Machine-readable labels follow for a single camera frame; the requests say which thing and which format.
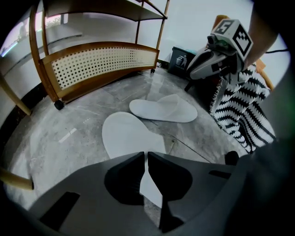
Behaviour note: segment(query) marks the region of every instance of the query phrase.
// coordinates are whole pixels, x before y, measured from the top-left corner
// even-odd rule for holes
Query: black and white textile
[[[226,84],[224,92],[220,91],[225,82],[221,79],[210,113],[222,129],[251,153],[275,139],[274,131],[260,108],[270,90],[256,72],[255,64],[240,72],[239,76],[245,78],[245,83]]]

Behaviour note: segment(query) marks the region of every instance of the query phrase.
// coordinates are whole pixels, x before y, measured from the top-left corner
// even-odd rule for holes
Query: window
[[[60,25],[66,23],[64,19],[67,19],[65,15],[56,15],[53,17],[45,18],[45,27],[50,28],[55,25]],[[36,14],[35,19],[35,29],[36,31],[41,31],[42,24],[42,12]],[[0,54],[4,57],[18,42],[29,36],[29,18],[25,19],[23,22],[17,24],[6,37],[2,48],[0,49]]]

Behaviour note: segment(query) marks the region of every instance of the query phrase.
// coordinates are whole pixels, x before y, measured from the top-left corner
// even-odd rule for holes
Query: black cable
[[[278,52],[287,52],[287,51],[289,51],[289,49],[274,50],[274,51],[269,51],[269,52],[266,52],[266,53],[278,53]]]

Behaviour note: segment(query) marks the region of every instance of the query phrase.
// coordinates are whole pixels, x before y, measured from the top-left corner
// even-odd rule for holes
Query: marble floor
[[[101,129],[114,112],[129,111],[133,99],[157,101],[178,94],[194,105],[196,120],[172,123],[144,120],[146,127],[164,137],[170,155],[212,163],[224,163],[224,155],[246,154],[237,140],[222,131],[197,102],[194,89],[184,91],[187,81],[157,68],[109,84],[58,111],[48,97],[42,100],[15,129],[2,158],[13,173],[32,177],[35,190],[6,186],[8,196],[28,209],[49,188],[81,167],[108,160]]]

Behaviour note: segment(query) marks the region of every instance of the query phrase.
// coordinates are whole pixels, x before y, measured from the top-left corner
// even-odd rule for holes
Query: slipper
[[[150,120],[187,123],[196,119],[196,108],[177,94],[172,94],[156,101],[136,99],[130,102],[131,112],[141,118]]]
[[[137,152],[166,153],[163,137],[149,131],[143,122],[127,112],[117,112],[106,118],[102,126],[102,141],[111,159]],[[163,196],[148,173],[147,161],[139,192],[162,207]]]

